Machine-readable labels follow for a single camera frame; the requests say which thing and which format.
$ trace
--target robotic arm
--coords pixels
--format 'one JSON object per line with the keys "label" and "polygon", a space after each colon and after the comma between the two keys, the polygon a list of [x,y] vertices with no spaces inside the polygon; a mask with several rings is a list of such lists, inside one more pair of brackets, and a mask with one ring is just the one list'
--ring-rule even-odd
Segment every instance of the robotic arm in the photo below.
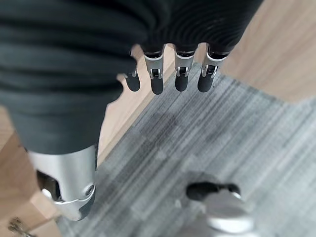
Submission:
{"label": "robotic arm", "polygon": [[65,216],[81,220],[93,204],[100,128],[122,93],[117,74],[131,90],[140,87],[131,47],[141,45],[152,91],[161,94],[164,45],[175,45],[175,86],[183,91],[196,48],[207,43],[197,84],[207,92],[261,2],[1,1],[0,103],[43,193]]}

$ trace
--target striped carpet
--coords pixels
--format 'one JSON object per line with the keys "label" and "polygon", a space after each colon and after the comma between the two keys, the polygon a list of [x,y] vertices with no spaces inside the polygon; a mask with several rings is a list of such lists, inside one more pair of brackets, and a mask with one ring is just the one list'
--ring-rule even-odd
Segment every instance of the striped carpet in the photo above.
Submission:
{"label": "striped carpet", "polygon": [[168,80],[98,168],[96,201],[64,237],[172,237],[197,213],[196,180],[235,182],[263,237],[316,236],[316,100],[289,105],[219,75],[200,93]]}

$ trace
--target screw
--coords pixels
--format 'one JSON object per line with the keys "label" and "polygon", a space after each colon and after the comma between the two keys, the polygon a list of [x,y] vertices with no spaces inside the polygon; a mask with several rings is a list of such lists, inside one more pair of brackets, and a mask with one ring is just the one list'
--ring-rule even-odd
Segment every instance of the screw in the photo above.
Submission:
{"label": "screw", "polygon": [[85,192],[85,195],[86,195],[86,196],[89,196],[89,195],[92,193],[93,189],[94,189],[94,185],[91,185],[91,186],[88,188],[88,190]]}

